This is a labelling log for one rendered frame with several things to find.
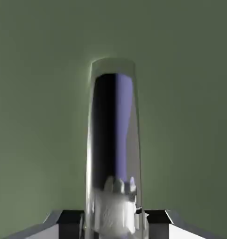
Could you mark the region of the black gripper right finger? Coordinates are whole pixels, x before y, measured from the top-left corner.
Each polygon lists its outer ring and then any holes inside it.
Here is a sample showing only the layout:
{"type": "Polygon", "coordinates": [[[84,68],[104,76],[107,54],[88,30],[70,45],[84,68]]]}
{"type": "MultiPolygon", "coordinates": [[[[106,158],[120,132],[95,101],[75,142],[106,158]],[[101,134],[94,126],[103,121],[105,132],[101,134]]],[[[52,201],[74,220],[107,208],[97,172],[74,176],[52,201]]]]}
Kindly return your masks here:
{"type": "Polygon", "coordinates": [[[204,229],[185,222],[171,210],[145,210],[146,239],[217,239],[204,229]]]}

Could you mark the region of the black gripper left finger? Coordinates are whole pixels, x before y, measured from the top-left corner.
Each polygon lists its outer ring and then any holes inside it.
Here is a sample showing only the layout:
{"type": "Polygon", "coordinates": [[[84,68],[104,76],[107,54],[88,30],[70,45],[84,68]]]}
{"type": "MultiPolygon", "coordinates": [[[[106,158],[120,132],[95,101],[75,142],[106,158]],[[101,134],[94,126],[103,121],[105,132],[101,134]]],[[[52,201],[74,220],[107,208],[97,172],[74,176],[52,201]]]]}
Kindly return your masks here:
{"type": "Polygon", "coordinates": [[[83,210],[56,210],[44,222],[3,239],[84,239],[84,219],[83,210]]]}

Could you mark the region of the shiny curved metal drawer handle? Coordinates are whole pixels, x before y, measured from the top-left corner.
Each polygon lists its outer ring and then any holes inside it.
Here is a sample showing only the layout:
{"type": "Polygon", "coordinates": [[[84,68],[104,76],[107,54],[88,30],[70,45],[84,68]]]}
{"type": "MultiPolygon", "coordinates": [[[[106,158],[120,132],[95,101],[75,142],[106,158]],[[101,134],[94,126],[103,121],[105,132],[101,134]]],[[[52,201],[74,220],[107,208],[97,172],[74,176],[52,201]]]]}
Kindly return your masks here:
{"type": "Polygon", "coordinates": [[[145,239],[135,63],[91,63],[85,239],[145,239]]]}

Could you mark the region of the green painted drawer front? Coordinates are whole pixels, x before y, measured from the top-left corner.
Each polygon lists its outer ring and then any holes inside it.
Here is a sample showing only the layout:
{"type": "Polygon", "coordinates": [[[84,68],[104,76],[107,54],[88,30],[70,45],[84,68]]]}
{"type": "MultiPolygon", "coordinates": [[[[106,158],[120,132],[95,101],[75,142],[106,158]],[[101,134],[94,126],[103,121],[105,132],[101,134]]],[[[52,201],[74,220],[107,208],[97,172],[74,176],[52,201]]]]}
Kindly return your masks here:
{"type": "Polygon", "coordinates": [[[227,0],[0,0],[0,239],[85,207],[103,57],[136,65],[143,207],[227,239],[227,0]]]}

